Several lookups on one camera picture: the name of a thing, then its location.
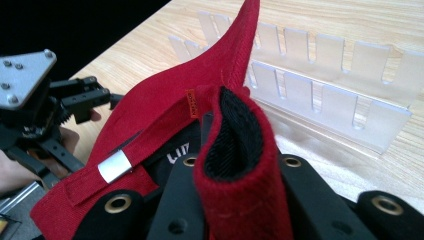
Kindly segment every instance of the transparent acrylic divider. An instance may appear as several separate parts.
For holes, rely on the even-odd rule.
[[[209,46],[231,25],[220,14],[199,12],[198,16]],[[181,62],[209,47],[175,36],[169,39]],[[306,31],[285,28],[284,39],[282,53],[277,26],[258,23],[245,83],[251,96],[383,153],[410,118],[408,107],[424,87],[424,54],[404,51],[389,82],[383,79],[388,46],[356,42],[347,71],[342,67],[343,38],[317,34],[314,61],[309,59]]]

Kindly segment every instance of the mounting hole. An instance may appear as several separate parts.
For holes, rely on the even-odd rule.
[[[105,211],[111,214],[123,212],[131,206],[131,201],[128,194],[115,195],[106,202]]]
[[[331,226],[336,229],[342,235],[352,235],[353,229],[344,222],[341,221],[333,221]]]
[[[387,214],[399,216],[403,213],[402,206],[388,197],[376,196],[371,199],[371,202],[378,210]]]
[[[187,167],[194,167],[194,163],[196,162],[196,158],[187,158],[183,160],[184,165],[186,165]]]
[[[284,158],[284,163],[289,167],[300,167],[300,166],[302,166],[302,163],[298,159],[291,158],[291,157]]]
[[[182,234],[187,230],[187,221],[183,218],[178,218],[173,220],[169,225],[168,225],[168,231],[173,233],[173,234]]]

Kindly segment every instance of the fabric tag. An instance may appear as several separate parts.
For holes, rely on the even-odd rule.
[[[196,97],[194,95],[194,89],[186,90],[187,101],[190,107],[190,117],[199,118],[199,110],[197,109]]]

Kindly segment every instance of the black mesh fabric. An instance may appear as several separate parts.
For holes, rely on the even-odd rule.
[[[235,181],[250,172],[262,154],[262,133],[255,115],[234,93],[221,89],[222,123],[210,148],[205,173],[218,181]]]

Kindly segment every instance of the red cloth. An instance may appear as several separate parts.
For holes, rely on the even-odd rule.
[[[227,33],[208,51],[151,76],[125,95],[100,132],[86,167],[59,182],[32,209],[31,217],[46,239],[72,239],[94,203],[113,190],[146,195],[157,187],[140,163],[194,120],[185,90],[242,87],[258,14],[259,0],[246,0]],[[124,148],[133,170],[107,184],[97,165],[140,131],[138,140]]]
[[[271,125],[253,100],[240,90],[235,91],[235,95],[259,122],[263,140],[262,153],[257,165],[243,177],[223,181],[205,174],[206,158],[217,141],[223,121],[219,105],[220,91],[217,87],[196,89],[199,114],[213,111],[214,116],[208,140],[196,160],[193,176],[211,239],[293,239]]]

